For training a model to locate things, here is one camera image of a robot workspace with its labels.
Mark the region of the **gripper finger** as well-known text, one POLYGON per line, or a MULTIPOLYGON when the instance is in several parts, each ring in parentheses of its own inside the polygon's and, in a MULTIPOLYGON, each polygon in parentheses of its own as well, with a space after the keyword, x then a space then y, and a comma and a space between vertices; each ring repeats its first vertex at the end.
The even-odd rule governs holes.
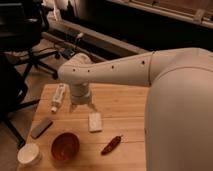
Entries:
POLYGON ((75 105, 71 104, 69 108, 69 112, 73 112, 75 110, 75 105))
POLYGON ((89 107, 92 111, 97 112, 97 108, 96 108, 95 104, 93 104, 93 103, 88 103, 88 107, 89 107))

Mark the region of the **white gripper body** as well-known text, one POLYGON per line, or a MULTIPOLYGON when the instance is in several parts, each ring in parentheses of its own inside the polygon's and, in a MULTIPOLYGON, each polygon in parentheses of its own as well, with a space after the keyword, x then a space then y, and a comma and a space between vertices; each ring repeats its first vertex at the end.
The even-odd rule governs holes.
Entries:
POLYGON ((75 105, 88 104, 92 99, 92 93, 88 83, 70 85, 71 102, 75 105))

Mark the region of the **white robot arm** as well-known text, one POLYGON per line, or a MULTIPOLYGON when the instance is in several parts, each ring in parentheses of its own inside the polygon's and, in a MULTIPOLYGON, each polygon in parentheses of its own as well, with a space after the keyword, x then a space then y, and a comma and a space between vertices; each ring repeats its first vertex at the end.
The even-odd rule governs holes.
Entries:
POLYGON ((58 74, 74 104, 91 99, 91 83, 147 87, 147 171, 213 171, 213 52, 179 48, 101 63, 78 53, 58 74))

